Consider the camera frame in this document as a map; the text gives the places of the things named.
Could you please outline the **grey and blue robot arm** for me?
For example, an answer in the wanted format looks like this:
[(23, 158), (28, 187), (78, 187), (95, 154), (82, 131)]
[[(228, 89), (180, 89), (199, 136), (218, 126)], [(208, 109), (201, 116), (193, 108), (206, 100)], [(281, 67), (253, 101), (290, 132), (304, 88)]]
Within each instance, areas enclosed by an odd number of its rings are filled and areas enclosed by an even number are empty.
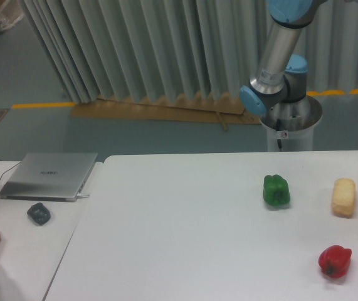
[(265, 50), (249, 84), (240, 88), (240, 101), (249, 113), (261, 116), (282, 102), (306, 95), (307, 62), (293, 51), (324, 1), (267, 1), (273, 20)]

